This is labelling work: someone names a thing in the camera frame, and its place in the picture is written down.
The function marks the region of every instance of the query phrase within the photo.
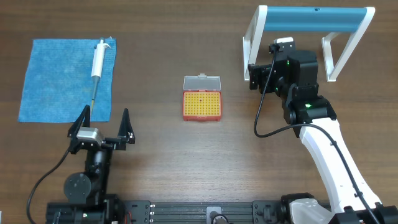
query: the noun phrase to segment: transparent lid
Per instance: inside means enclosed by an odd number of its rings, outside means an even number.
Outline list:
[[[183,89],[221,91],[221,78],[219,76],[207,76],[204,73],[197,76],[185,76]]]

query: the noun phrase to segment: blue towel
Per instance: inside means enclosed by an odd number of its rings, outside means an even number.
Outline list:
[[[91,105],[94,46],[100,40],[37,39],[25,75],[20,122],[74,122]],[[91,121],[109,121],[116,39],[106,39],[102,77]]]

